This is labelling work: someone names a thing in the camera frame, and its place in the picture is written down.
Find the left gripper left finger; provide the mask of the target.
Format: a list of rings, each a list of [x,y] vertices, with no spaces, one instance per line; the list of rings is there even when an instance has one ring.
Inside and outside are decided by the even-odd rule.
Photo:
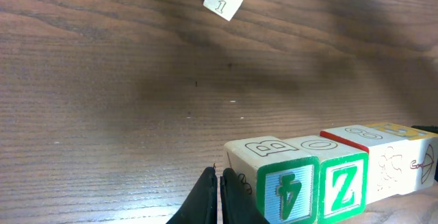
[[[167,224],[216,224],[217,189],[215,168],[208,166]]]

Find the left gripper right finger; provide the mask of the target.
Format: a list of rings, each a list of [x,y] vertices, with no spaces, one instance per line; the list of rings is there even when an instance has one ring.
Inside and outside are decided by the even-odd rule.
[[[224,224],[269,224],[231,168],[220,177],[220,196]]]

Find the white block blue side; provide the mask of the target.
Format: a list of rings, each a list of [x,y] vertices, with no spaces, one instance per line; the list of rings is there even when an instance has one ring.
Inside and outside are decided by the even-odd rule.
[[[397,138],[378,159],[379,188],[391,186],[398,194],[405,195],[433,185],[437,167],[436,133],[395,123],[375,123],[369,127]]]

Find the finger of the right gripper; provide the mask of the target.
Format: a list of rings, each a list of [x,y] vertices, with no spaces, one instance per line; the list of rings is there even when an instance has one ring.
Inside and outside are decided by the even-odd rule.
[[[438,127],[434,125],[413,125],[412,128],[420,129],[426,132],[432,132],[435,134],[438,133]]]

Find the green Z block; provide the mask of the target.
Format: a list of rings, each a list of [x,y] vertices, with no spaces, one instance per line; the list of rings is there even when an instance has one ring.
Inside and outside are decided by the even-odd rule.
[[[338,223],[365,210],[366,152],[321,136],[289,138],[286,143],[318,157],[318,223]]]

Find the green lightning block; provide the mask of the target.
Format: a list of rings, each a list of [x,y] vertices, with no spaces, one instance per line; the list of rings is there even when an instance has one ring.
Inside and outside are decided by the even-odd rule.
[[[274,136],[232,140],[224,159],[243,174],[250,197],[269,223],[313,223],[317,216],[318,157]]]

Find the white block red side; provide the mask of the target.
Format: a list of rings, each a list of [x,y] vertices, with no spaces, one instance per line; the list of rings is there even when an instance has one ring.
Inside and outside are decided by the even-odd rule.
[[[363,125],[324,129],[320,135],[368,154],[366,203],[401,195],[411,189],[407,173],[407,139]]]

